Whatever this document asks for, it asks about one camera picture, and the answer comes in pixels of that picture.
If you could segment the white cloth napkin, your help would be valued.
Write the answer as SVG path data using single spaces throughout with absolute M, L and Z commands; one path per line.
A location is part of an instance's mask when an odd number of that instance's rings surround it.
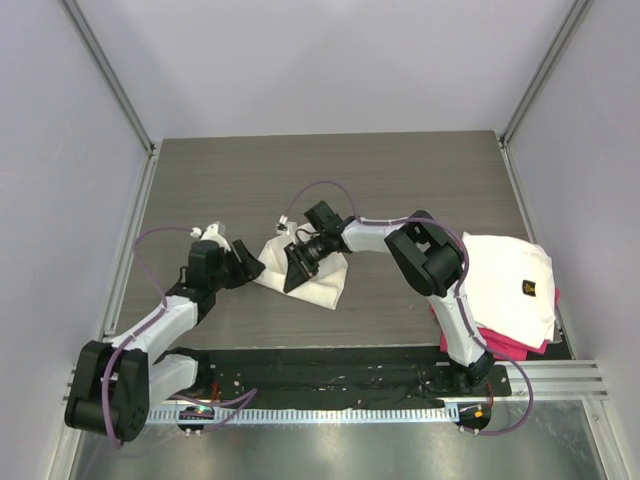
M 295 298 L 329 310 L 335 310 L 345 288 L 348 262 L 341 253 L 333 253 L 322 260 L 319 272 L 308 282 L 289 293 L 284 292 L 287 260 L 284 247 L 293 239 L 288 235 L 278 235 L 268 240 L 258 260 L 265 266 L 255 283 L 280 294 Z

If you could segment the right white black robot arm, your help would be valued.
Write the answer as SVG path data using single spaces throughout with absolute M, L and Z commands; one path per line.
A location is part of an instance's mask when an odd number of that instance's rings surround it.
M 472 395 L 486 385 L 495 358 L 481 339 L 468 304 L 464 281 L 469 254 L 460 238 L 421 210 L 392 220 L 343 219 L 320 201 L 305 212 L 305 218 L 313 228 L 308 238 L 295 239 L 283 248 L 286 293 L 314 279 L 332 254 L 389 254 L 408 285 L 435 312 L 455 389 Z

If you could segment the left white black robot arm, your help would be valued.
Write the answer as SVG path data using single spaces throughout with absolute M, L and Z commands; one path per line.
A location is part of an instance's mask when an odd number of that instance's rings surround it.
M 173 395 L 205 397 L 215 382 L 207 354 L 173 343 L 209 314 L 219 291 L 242 287 L 264 269 L 240 240 L 194 242 L 178 281 L 153 312 L 113 339 L 81 349 L 65 424 L 122 445 L 140 434 L 151 409 Z

